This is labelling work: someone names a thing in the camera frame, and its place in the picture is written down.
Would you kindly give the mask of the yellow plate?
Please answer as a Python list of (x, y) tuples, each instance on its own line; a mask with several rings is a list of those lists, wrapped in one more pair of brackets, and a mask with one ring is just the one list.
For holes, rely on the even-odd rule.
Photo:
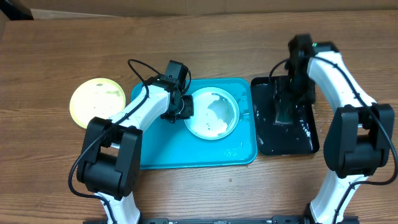
[(94, 78), (81, 84), (72, 94), (69, 110), (82, 128), (94, 117), (108, 119), (126, 106), (126, 96), (119, 84), (107, 78)]

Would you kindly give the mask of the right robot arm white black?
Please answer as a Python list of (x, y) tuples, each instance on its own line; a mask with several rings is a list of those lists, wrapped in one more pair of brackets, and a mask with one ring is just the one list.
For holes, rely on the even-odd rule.
[(340, 51), (331, 42), (291, 40), (285, 67), (294, 101), (304, 96), (303, 81), (318, 85), (334, 113), (323, 144), (328, 172), (317, 196), (309, 204), (312, 223), (343, 223), (344, 212), (362, 185), (389, 185), (371, 181), (388, 158), (397, 160), (392, 143), (395, 112), (379, 104), (350, 74)]

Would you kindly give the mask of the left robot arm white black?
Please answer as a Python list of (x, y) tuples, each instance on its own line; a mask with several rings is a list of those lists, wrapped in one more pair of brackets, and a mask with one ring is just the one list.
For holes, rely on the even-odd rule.
[(193, 98), (179, 84), (143, 84), (140, 94), (118, 114), (88, 123), (81, 154), (69, 174), (85, 184), (88, 193), (77, 192), (69, 180), (71, 192), (100, 200), (107, 223), (141, 223), (133, 189), (143, 135), (157, 118), (175, 122), (192, 116)]

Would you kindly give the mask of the green scrubbing sponge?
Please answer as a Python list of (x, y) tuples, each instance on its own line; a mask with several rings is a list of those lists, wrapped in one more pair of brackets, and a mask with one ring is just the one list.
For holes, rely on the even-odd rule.
[(293, 123), (292, 102), (286, 94), (274, 95), (275, 123), (290, 125)]

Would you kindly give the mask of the light blue plate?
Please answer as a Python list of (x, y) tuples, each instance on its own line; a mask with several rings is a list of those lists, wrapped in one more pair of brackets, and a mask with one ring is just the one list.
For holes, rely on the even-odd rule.
[(239, 121), (239, 106), (232, 94), (217, 87), (192, 93), (193, 116), (185, 120), (188, 130), (204, 140), (219, 140), (230, 135)]

